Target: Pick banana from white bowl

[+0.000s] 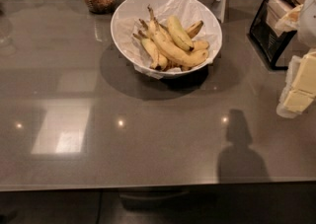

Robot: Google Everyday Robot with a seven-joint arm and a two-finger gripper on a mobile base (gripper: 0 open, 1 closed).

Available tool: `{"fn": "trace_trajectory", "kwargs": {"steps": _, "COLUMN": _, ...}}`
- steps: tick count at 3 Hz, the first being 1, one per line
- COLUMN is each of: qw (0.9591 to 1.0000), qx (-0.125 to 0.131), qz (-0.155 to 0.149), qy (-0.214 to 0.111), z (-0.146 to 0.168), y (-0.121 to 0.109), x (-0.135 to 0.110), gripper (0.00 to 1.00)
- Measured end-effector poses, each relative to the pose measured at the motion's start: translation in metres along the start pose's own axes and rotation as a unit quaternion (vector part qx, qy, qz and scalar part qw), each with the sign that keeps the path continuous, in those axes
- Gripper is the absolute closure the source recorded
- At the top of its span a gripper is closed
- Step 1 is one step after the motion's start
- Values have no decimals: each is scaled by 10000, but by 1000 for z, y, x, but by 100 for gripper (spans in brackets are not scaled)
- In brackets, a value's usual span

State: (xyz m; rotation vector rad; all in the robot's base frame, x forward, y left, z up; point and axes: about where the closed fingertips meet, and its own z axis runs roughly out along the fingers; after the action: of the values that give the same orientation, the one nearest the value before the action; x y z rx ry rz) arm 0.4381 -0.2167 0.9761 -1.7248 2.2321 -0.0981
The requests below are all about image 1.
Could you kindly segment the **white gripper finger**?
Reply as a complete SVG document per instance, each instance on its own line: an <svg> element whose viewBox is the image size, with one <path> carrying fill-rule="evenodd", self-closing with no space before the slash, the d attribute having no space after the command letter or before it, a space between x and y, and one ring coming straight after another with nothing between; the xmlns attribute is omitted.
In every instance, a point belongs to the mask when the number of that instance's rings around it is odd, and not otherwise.
<svg viewBox="0 0 316 224"><path fill-rule="evenodd" d="M276 107L276 113L284 118L295 118L297 117L297 113L289 111L285 106L284 106L284 101L287 95L289 94L290 87L292 82L295 79L295 76L297 75L299 66L300 66L300 61L301 58L293 55L289 64L288 68L286 71L286 76L285 76L285 86L280 94L280 97L278 99L278 105Z"/></svg>

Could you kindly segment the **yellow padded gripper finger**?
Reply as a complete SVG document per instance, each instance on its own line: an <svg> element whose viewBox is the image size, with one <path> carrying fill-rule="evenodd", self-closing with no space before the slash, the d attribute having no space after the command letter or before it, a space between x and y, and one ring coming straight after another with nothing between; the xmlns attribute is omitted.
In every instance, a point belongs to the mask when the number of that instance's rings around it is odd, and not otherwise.
<svg viewBox="0 0 316 224"><path fill-rule="evenodd" d="M304 112L316 98L316 52L305 54L290 84L283 105L291 112Z"/></svg>

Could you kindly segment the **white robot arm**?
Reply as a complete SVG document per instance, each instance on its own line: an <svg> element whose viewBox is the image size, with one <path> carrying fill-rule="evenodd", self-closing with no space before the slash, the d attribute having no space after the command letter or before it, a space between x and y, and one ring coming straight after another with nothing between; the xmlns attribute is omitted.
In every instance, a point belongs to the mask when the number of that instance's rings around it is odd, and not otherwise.
<svg viewBox="0 0 316 224"><path fill-rule="evenodd" d="M282 117L295 118L316 99L316 0L305 0L299 8L298 40L309 47L302 57L293 56L285 77L285 86L276 107Z"/></svg>

